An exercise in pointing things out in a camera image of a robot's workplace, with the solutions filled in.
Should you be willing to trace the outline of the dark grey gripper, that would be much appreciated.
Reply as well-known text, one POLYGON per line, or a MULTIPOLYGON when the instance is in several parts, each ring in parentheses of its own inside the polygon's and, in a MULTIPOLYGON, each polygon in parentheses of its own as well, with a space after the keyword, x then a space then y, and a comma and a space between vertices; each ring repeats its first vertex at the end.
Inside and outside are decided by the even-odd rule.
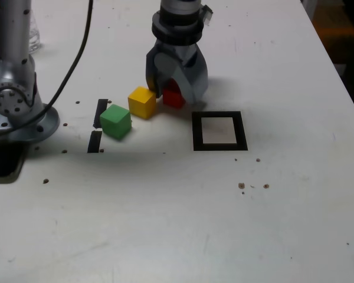
POLYGON ((208 88, 208 68, 197 44, 177 46, 156 41, 158 50, 146 56, 148 89, 163 96, 163 89, 173 80, 187 103, 197 103, 208 88))

